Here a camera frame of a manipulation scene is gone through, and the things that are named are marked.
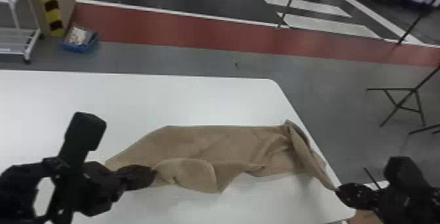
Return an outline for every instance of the blue basket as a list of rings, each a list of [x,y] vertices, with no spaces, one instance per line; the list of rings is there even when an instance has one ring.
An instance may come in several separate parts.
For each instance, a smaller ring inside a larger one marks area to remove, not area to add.
[[[86,53],[98,42],[98,33],[93,33],[90,42],[87,45],[74,45],[63,41],[63,49],[67,51]]]

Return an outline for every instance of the gray floor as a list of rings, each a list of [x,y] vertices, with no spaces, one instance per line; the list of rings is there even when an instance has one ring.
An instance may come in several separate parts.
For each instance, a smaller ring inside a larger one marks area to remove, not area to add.
[[[408,137],[420,121],[406,112],[379,128],[392,105],[382,93],[365,91],[414,86],[430,68],[120,43],[100,43],[94,52],[83,55],[62,51],[55,39],[39,41],[32,59],[32,65],[24,65],[19,56],[0,55],[0,69],[273,79],[342,182],[370,182],[364,166],[383,179],[382,168],[390,156],[409,155],[431,183],[440,186],[436,168],[440,136]],[[440,74],[421,90],[429,123],[440,122],[439,86]]]

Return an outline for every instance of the tripod leg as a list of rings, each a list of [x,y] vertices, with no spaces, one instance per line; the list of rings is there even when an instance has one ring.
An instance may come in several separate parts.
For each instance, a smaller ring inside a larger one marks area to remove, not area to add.
[[[391,117],[393,117],[393,115],[395,115],[397,110],[399,110],[399,107],[395,106],[394,110],[390,113],[390,115],[388,115],[388,117],[386,117],[386,119],[384,121],[382,121],[382,123],[380,123],[380,127],[385,126],[385,124],[391,119]]]
[[[420,114],[420,119],[422,120],[423,126],[426,126],[425,113],[423,112],[422,102],[420,101],[420,95],[418,94],[418,90],[416,91],[416,100],[417,100],[417,106],[418,106],[418,110],[419,110],[419,114]]]
[[[434,126],[425,127],[425,128],[421,128],[421,129],[418,129],[418,130],[410,132],[409,135],[417,134],[419,132],[424,132],[424,131],[428,131],[428,130],[431,130],[431,129],[434,129],[434,128],[439,128],[439,127],[440,127],[440,124],[434,125]]]

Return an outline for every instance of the table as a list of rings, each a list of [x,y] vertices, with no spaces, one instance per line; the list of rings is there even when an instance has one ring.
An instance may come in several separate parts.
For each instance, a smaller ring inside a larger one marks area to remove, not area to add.
[[[298,124],[322,153],[280,87],[267,79],[0,71],[0,170],[57,155],[76,111],[107,121],[88,160],[105,159],[165,125]],[[340,182],[327,166],[335,185]],[[42,196],[50,192],[43,187]],[[242,174],[220,195],[176,186],[127,192],[105,214],[74,223],[329,223],[354,210],[308,175]]]

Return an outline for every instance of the towel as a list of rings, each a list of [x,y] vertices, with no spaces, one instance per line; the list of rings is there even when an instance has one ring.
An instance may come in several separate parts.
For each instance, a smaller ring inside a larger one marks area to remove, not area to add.
[[[203,193],[221,193],[241,173],[257,177],[307,173],[336,190],[323,159],[289,121],[260,127],[165,126],[105,163],[110,170],[131,164],[157,170],[152,186],[179,185]]]

